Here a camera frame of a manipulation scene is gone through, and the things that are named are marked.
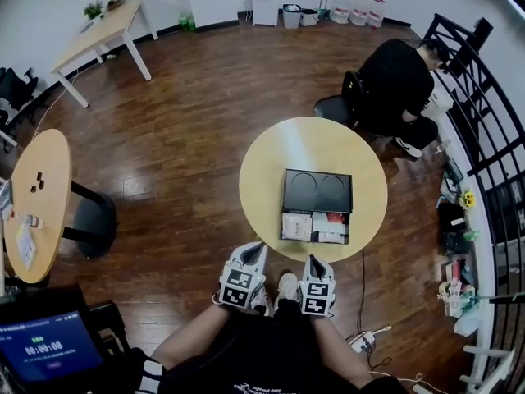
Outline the rectangular wooden table white legs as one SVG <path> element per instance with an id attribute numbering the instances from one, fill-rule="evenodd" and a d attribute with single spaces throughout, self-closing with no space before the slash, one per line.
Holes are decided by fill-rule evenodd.
<path id="1" fill-rule="evenodd" d="M 152 76 L 140 56 L 138 49 L 130 36 L 130 27 L 134 19 L 140 15 L 154 40 L 158 40 L 158 33 L 153 28 L 143 0 L 126 0 L 115 10 L 108 12 L 102 20 L 92 24 L 85 32 L 76 34 L 66 46 L 57 61 L 53 64 L 51 73 L 64 86 L 75 100 L 83 107 L 89 106 L 88 101 L 80 94 L 72 83 L 62 74 L 62 68 L 70 65 L 74 60 L 89 53 L 96 52 L 99 47 L 116 38 L 121 38 L 139 68 L 144 79 L 150 81 Z"/>

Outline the white paper packet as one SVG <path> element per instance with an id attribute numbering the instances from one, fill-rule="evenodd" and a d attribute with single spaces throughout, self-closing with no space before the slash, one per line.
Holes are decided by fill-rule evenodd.
<path id="1" fill-rule="evenodd" d="M 283 240 L 310 241 L 312 237 L 313 219 L 305 213 L 282 214 L 281 238 Z"/>

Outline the green potted plant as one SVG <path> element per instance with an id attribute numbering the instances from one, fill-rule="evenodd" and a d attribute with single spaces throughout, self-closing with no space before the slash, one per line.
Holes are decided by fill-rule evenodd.
<path id="1" fill-rule="evenodd" d="M 100 21 L 103 17 L 103 3 L 100 0 L 89 3 L 84 8 L 83 13 L 89 21 Z"/>

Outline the round light wooden table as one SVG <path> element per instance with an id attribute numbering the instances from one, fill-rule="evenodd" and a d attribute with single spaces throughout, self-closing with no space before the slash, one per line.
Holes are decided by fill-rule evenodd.
<path id="1" fill-rule="evenodd" d="M 346 245 L 280 238 L 283 178 L 287 168 L 347 174 L 353 212 Z M 386 176 L 368 143 L 350 128 L 319 117 L 297 117 L 265 130 L 249 147 L 240 169 L 240 201 L 255 233 L 290 259 L 314 254 L 328 263 L 347 259 L 377 234 L 386 215 Z"/>

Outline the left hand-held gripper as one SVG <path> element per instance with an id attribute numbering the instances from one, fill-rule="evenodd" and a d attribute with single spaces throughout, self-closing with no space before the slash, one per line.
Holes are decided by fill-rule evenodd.
<path id="1" fill-rule="evenodd" d="M 237 308 L 248 308 L 266 281 L 263 275 L 267 245 L 249 242 L 234 249 L 220 276 L 218 301 Z"/>

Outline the black office chair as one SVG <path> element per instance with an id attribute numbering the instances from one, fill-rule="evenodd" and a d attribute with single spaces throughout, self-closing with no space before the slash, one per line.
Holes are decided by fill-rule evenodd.
<path id="1" fill-rule="evenodd" d="M 24 75 L 29 78 L 28 81 L 22 80 L 12 68 L 0 67 L 0 99 L 6 100 L 10 108 L 18 114 L 25 113 L 34 125 L 36 107 L 32 102 L 39 78 L 33 76 L 31 68 Z"/>

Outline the person's left forearm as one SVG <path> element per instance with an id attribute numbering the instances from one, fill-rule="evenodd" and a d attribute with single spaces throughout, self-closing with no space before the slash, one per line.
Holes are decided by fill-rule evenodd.
<path id="1" fill-rule="evenodd" d="M 173 332 L 153 352 L 151 358 L 165 369 L 202 355 L 226 325 L 231 312 L 212 304 L 184 327 Z"/>

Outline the person's white shoe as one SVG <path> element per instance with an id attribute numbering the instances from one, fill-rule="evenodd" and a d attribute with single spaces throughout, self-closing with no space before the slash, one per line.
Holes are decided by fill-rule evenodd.
<path id="1" fill-rule="evenodd" d="M 299 301 L 298 279 L 292 272 L 285 272 L 278 282 L 278 295 L 275 304 L 279 305 L 281 300 Z"/>
<path id="2" fill-rule="evenodd" d="M 250 301 L 249 308 L 251 311 L 262 316 L 268 316 L 270 314 L 267 292 L 264 286 L 258 290 L 255 297 Z"/>

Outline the black framed picture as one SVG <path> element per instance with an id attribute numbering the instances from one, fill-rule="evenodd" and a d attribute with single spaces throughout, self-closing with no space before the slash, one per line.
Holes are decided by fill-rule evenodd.
<path id="1" fill-rule="evenodd" d="M 452 158 L 448 158 L 444 164 L 444 182 L 447 190 L 457 193 L 462 180 L 463 173 L 460 171 L 457 163 Z"/>

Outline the white power strip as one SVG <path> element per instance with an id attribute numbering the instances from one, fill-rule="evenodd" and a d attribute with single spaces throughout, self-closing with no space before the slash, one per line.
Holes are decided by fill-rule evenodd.
<path id="1" fill-rule="evenodd" d="M 349 346 L 358 354 L 369 352 L 375 345 L 375 332 L 366 331 L 349 341 Z"/>

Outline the white booklet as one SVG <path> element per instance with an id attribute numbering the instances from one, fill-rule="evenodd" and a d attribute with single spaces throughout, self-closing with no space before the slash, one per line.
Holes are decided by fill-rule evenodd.
<path id="1" fill-rule="evenodd" d="M 26 225 L 20 225 L 16 234 L 16 243 L 21 261 L 26 269 L 30 269 L 37 252 L 36 244 L 32 238 L 30 229 Z"/>

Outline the clear water jug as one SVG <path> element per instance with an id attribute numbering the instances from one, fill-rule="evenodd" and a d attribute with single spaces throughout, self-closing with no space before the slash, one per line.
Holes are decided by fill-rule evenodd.
<path id="1" fill-rule="evenodd" d="M 369 0 L 367 24 L 372 28 L 380 28 L 386 13 L 385 0 Z"/>
<path id="2" fill-rule="evenodd" d="M 357 26 L 364 26 L 368 21 L 370 0 L 353 0 L 349 21 Z"/>
<path id="3" fill-rule="evenodd" d="M 350 0 L 332 0 L 329 17 L 338 24 L 349 23 Z"/>

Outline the black bag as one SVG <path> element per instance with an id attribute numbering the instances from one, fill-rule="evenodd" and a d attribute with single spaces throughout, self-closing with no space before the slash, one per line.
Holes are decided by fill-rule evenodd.
<path id="1" fill-rule="evenodd" d="M 441 202 L 437 206 L 439 219 L 438 241 L 444 255 L 466 254 L 470 243 L 464 235 L 467 231 L 464 209 L 458 204 Z"/>

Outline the round wooden table black base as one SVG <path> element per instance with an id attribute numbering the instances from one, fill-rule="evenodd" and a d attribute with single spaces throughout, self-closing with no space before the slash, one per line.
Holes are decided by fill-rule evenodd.
<path id="1" fill-rule="evenodd" d="M 43 180 L 37 182 L 37 172 Z M 40 189 L 31 193 L 31 186 Z M 62 240 L 75 241 L 88 259 L 99 258 L 111 248 L 117 229 L 112 199 L 72 179 L 71 149 L 56 129 L 39 133 L 21 154 L 11 175 L 15 217 L 4 222 L 4 240 L 15 274 L 29 284 L 41 282 L 50 272 Z M 37 252 L 30 269 L 21 261 L 16 243 L 25 215 L 43 219 L 43 228 L 29 227 Z"/>

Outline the grey flat device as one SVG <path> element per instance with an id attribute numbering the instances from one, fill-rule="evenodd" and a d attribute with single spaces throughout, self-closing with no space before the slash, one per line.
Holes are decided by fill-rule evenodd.
<path id="1" fill-rule="evenodd" d="M 12 188 L 11 180 L 4 181 L 0 187 L 0 214 L 2 215 L 2 220 L 6 221 L 13 209 L 13 197 L 12 197 Z"/>

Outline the teal plastic bag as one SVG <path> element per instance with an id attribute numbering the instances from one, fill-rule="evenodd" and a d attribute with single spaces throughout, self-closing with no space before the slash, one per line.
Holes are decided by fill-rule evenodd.
<path id="1" fill-rule="evenodd" d="M 454 334 L 469 337 L 475 333 L 482 324 L 483 310 L 483 303 L 476 303 L 469 309 L 464 310 L 454 324 Z"/>

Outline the flower bouquet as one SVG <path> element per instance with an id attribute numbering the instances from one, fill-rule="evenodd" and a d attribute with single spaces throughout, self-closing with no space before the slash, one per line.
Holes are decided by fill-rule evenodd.
<path id="1" fill-rule="evenodd" d="M 453 278 L 438 287 L 437 298 L 444 303 L 445 315 L 460 318 L 477 303 L 477 289 Z"/>

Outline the black metal railing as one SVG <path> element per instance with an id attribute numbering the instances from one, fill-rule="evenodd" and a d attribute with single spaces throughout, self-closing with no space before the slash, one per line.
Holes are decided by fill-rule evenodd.
<path id="1" fill-rule="evenodd" d="M 468 30 L 435 14 L 424 37 L 450 51 L 434 74 L 444 99 L 436 119 L 460 188 L 475 197 L 467 223 L 483 317 L 477 344 L 514 353 L 495 389 L 525 394 L 525 123 L 482 59 L 491 30 L 484 19 Z"/>

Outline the grey trash bin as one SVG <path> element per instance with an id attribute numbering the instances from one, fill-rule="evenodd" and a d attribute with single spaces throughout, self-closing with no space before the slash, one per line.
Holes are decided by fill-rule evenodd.
<path id="1" fill-rule="evenodd" d="M 297 4 L 284 4 L 282 20 L 286 29 L 297 29 L 302 16 L 302 8 Z"/>

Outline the black box of white packets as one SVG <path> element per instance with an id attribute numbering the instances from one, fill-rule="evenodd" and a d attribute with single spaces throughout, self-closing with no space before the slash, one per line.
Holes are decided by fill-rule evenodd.
<path id="1" fill-rule="evenodd" d="M 348 223 L 348 229 L 349 229 L 349 215 L 346 214 L 346 213 L 342 213 L 346 216 L 346 219 L 347 219 L 347 223 Z M 312 229 L 312 237 L 311 237 L 311 240 L 310 241 L 306 241 L 306 242 L 312 242 L 312 243 L 319 243 L 317 241 L 317 233 L 316 232 L 313 232 L 313 229 Z M 346 240 L 345 240 L 345 244 L 340 244 L 340 245 L 347 245 L 349 242 L 349 233 L 348 233 L 348 236 L 346 237 Z"/>

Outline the tablet screen with timer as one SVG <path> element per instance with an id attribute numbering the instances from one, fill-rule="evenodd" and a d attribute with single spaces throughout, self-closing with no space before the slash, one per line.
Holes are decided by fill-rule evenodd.
<path id="1" fill-rule="evenodd" d="M 0 358 L 28 394 L 60 387 L 80 390 L 104 358 L 78 309 L 0 323 Z"/>

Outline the red book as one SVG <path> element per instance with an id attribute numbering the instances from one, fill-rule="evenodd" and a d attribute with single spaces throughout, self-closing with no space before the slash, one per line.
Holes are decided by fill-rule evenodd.
<path id="1" fill-rule="evenodd" d="M 455 260 L 445 265 L 445 280 L 447 282 L 461 281 L 464 260 Z"/>

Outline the person's black shirt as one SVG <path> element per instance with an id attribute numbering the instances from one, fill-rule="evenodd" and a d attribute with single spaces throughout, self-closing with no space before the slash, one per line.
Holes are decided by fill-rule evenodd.
<path id="1" fill-rule="evenodd" d="M 408 394 L 394 377 L 356 388 L 327 368 L 312 316 L 295 301 L 281 300 L 271 317 L 225 309 L 231 315 L 204 354 L 163 367 L 158 394 Z"/>

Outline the white card packet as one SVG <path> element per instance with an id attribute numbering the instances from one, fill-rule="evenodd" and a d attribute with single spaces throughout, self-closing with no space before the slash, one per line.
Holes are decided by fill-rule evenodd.
<path id="1" fill-rule="evenodd" d="M 345 216 L 345 224 L 329 223 L 328 213 L 313 212 L 313 232 L 317 233 L 319 243 L 345 244 L 349 229 Z"/>

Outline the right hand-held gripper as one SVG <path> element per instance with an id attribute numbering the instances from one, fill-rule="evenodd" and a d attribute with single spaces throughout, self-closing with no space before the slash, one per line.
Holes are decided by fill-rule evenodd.
<path id="1" fill-rule="evenodd" d="M 328 315 L 336 294 L 333 268 L 325 260 L 310 254 L 299 281 L 299 304 L 303 314 Z"/>

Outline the person's right forearm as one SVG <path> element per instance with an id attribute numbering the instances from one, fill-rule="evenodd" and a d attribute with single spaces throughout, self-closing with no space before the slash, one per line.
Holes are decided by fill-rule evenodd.
<path id="1" fill-rule="evenodd" d="M 368 366 L 345 341 L 333 322 L 326 316 L 312 316 L 310 321 L 323 364 L 356 388 L 369 384 L 372 376 Z"/>

